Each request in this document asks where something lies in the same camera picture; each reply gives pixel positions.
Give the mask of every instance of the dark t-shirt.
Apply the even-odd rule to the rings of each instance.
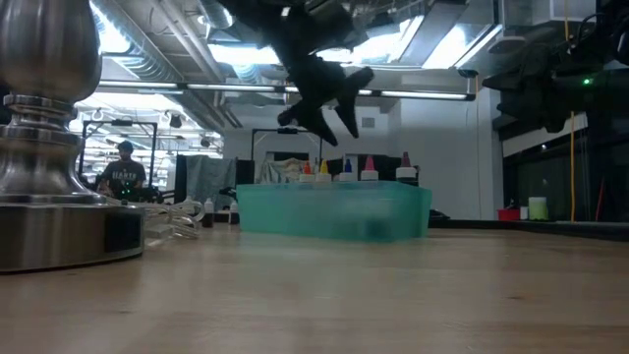
[[[141,163],[135,161],[114,161],[107,165],[102,173],[103,180],[109,182],[109,187],[133,188],[139,181],[146,180],[146,172]]]

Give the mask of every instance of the ceiling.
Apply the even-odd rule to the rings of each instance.
[[[570,17],[583,18],[590,14],[594,2],[569,2],[569,12],[574,14]],[[204,24],[206,20],[201,15],[200,0],[92,0],[92,3],[99,6],[105,18],[116,8],[118,12],[115,16],[125,17],[125,22],[123,27],[118,26],[118,22],[114,27],[118,31],[123,31],[122,28],[137,31],[133,44],[142,49],[155,49],[157,54],[151,52],[153,57],[157,57],[155,60],[162,61],[163,58],[160,64],[175,73],[174,79],[170,81],[212,83],[223,80],[227,83],[281,85],[286,79],[285,71],[270,49],[256,50],[252,47],[257,35],[244,25],[236,22],[229,29],[213,29],[208,34],[207,25]],[[164,3],[170,3],[174,8],[164,6]],[[518,48],[500,55],[487,53],[486,49],[496,38],[516,34],[524,37],[526,44],[530,44],[560,40],[562,37],[562,24],[557,20],[565,14],[563,7],[558,6],[558,1],[469,0],[465,4],[462,0],[455,5],[452,3],[457,1],[344,2],[346,8],[354,11],[356,22],[369,28],[371,39],[357,47],[354,53],[337,50],[321,53],[321,56],[351,61],[346,63],[348,73],[370,64],[376,72],[371,83],[375,89],[467,92],[470,87],[467,80],[461,78],[455,70],[445,69],[457,64],[466,53],[478,52],[468,58],[463,67],[475,69],[485,76],[513,65],[524,50]],[[164,11],[160,12],[155,4],[162,4]],[[385,22],[388,25],[372,26],[378,14],[388,14],[389,22]],[[185,27],[179,24],[173,29],[172,22],[173,19],[177,22],[177,15],[185,19],[187,27],[195,34],[195,40],[202,43],[202,49],[206,49],[204,56],[194,46],[191,37],[186,35]],[[182,36],[178,37],[173,30],[182,33],[187,43],[182,44]],[[107,40],[101,41],[121,51],[121,48],[112,44],[115,42],[112,34],[107,36]],[[120,54],[106,54],[103,79],[146,81],[146,78],[139,77],[137,70],[134,72],[129,69],[126,60]],[[171,96],[170,99],[175,106],[182,108],[181,113],[191,118],[191,123],[197,123],[188,127],[189,130],[223,133],[232,129],[272,127],[276,115],[287,105],[298,101],[299,97],[270,93],[227,93],[219,96]],[[377,107],[380,113],[387,113],[395,102],[395,99],[361,97],[358,106]],[[84,107],[92,111],[97,108],[96,105]],[[157,107],[153,107],[153,113],[155,117],[164,115]]]

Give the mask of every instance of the translucent plastic container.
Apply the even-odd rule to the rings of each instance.
[[[356,241],[428,233],[432,192],[398,182],[238,186],[241,228]]]

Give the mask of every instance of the stainless steel lamp base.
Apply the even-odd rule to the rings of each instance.
[[[0,204],[0,273],[138,256],[143,218],[125,206]]]

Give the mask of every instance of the wooden table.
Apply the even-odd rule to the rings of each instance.
[[[629,245],[239,234],[0,277],[0,353],[629,353]]]

